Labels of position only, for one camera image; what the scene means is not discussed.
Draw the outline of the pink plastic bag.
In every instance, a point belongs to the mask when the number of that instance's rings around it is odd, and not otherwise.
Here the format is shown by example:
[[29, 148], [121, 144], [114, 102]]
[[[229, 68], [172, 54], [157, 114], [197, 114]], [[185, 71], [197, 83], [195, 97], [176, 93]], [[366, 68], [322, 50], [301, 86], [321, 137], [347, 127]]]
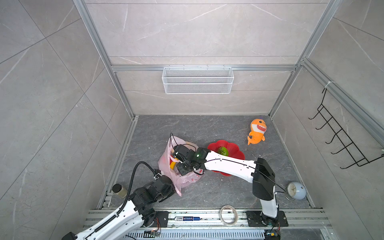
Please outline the pink plastic bag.
[[182, 176], [177, 167], [174, 165], [174, 168], [171, 168], [172, 163], [178, 163], [179, 161], [172, 157], [172, 153], [174, 152], [174, 148], [176, 145], [184, 145], [190, 150], [196, 150], [198, 146], [191, 142], [186, 142], [183, 139], [178, 137], [172, 137], [168, 140], [166, 148], [162, 156], [158, 161], [158, 166], [162, 175], [169, 177], [176, 189], [176, 193], [181, 197], [182, 196], [182, 188], [186, 188], [187, 186], [196, 183], [202, 178], [202, 175], [198, 175], [194, 172], [188, 173], [185, 176]]

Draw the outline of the green fake avocado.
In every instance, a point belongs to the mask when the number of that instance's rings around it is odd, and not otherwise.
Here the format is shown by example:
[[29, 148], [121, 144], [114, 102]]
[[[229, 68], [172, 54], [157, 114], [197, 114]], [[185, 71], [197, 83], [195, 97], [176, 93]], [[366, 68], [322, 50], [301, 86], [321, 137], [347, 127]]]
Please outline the green fake avocado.
[[226, 147], [219, 147], [217, 153], [223, 156], [229, 156], [229, 150]]

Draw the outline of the red flower-shaped plate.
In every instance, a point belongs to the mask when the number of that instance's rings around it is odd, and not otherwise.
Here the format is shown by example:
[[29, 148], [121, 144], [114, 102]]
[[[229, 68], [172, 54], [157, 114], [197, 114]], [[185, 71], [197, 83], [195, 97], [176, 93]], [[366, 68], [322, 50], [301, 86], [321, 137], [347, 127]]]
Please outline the red flower-shaped plate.
[[219, 140], [215, 143], [211, 143], [208, 145], [208, 149], [215, 153], [217, 153], [217, 150], [219, 147], [226, 147], [229, 150], [228, 157], [230, 158], [238, 159], [238, 160], [246, 159], [244, 153], [240, 150], [239, 146], [235, 143], [230, 143], [225, 140]]

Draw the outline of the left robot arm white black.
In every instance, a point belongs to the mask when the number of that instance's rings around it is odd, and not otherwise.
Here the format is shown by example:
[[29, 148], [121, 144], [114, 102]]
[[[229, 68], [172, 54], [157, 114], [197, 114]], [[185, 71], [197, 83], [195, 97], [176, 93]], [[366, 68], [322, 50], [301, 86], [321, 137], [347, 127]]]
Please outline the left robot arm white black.
[[62, 237], [63, 240], [118, 240], [142, 226], [150, 226], [156, 218], [153, 206], [175, 193], [175, 186], [167, 176], [136, 189], [118, 209], [90, 228]]

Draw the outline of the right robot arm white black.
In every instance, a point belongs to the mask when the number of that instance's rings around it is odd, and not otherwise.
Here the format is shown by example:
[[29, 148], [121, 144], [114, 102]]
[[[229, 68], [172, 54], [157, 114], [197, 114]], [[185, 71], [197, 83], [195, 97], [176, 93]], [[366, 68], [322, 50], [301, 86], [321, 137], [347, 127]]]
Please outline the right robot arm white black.
[[205, 148], [188, 149], [184, 145], [174, 147], [172, 157], [179, 161], [176, 167], [183, 176], [192, 172], [202, 175], [205, 171], [217, 171], [251, 183], [253, 195], [262, 205], [262, 218], [265, 221], [274, 221], [278, 218], [279, 205], [275, 197], [276, 175], [265, 159], [240, 160]]

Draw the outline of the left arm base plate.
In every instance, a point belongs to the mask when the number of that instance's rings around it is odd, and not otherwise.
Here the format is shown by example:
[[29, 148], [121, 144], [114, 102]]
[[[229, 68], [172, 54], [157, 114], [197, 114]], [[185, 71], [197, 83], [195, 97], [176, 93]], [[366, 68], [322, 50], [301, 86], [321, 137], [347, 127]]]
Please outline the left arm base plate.
[[168, 226], [169, 214], [170, 214], [170, 212], [168, 212], [168, 211], [156, 212], [156, 214], [154, 216], [150, 217], [148, 227], [149, 228], [157, 228], [159, 225], [160, 228], [166, 228]]

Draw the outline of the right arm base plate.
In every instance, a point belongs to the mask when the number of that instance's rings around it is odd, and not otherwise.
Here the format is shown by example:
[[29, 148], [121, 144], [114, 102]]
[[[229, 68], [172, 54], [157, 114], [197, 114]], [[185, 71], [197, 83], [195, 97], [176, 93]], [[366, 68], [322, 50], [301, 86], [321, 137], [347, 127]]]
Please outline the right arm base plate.
[[249, 227], [288, 227], [285, 213], [279, 211], [276, 218], [267, 217], [262, 211], [246, 211]]

